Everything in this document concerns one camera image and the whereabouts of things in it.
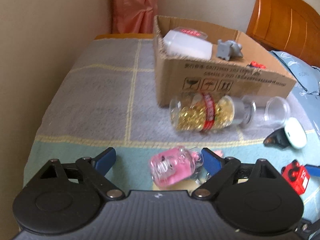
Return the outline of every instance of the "transparent bottle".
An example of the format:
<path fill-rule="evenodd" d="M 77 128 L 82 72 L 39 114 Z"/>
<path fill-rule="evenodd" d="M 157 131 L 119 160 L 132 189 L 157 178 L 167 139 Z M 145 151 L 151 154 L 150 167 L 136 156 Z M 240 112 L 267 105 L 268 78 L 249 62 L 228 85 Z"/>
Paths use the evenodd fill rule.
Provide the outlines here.
<path fill-rule="evenodd" d="M 171 124 L 177 131 L 206 131 L 229 125 L 284 125 L 290 107 L 284 98 L 224 96 L 215 101 L 209 93 L 183 92 L 170 102 Z"/>
<path fill-rule="evenodd" d="M 190 177 L 202 164 L 203 155 L 199 148 L 188 150 L 178 146 L 154 155 L 149 167 L 153 182 L 163 189 Z"/>

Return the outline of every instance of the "headboard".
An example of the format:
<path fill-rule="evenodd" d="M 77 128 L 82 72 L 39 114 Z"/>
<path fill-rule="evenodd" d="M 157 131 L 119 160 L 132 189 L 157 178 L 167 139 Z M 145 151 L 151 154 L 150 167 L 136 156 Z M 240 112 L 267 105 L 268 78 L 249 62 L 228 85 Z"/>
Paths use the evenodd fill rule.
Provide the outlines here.
<path fill-rule="evenodd" d="M 247 35 L 320 67 L 320 15 L 303 0 L 256 0 Z"/>

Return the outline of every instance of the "gray elephant toy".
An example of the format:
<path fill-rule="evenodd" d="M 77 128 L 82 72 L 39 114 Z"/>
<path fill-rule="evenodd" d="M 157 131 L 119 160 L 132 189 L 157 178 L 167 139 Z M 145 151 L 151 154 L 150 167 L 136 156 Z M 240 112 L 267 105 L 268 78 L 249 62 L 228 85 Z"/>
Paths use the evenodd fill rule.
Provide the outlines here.
<path fill-rule="evenodd" d="M 218 49 L 216 57 L 222 58 L 224 60 L 230 60 L 233 57 L 242 58 L 243 54 L 241 52 L 242 45 L 236 43 L 235 41 L 225 41 L 218 40 Z"/>

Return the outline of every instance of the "pink bottle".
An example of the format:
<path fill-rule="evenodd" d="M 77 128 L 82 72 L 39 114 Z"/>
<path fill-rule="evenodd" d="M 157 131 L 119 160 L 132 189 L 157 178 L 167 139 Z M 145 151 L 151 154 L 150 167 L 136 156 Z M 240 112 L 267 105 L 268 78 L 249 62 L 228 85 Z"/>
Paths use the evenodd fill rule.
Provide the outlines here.
<path fill-rule="evenodd" d="M 190 150 L 178 146 L 154 155 L 150 159 L 150 170 L 153 182 L 159 188 L 166 188 L 190 177 L 203 164 L 199 148 Z"/>

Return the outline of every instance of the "pink curtain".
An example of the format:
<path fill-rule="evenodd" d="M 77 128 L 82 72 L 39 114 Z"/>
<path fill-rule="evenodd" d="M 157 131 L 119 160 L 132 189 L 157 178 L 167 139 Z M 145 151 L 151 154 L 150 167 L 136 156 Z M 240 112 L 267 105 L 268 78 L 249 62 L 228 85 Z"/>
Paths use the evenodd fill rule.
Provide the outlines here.
<path fill-rule="evenodd" d="M 152 33 L 157 0 L 113 0 L 113 33 Z"/>

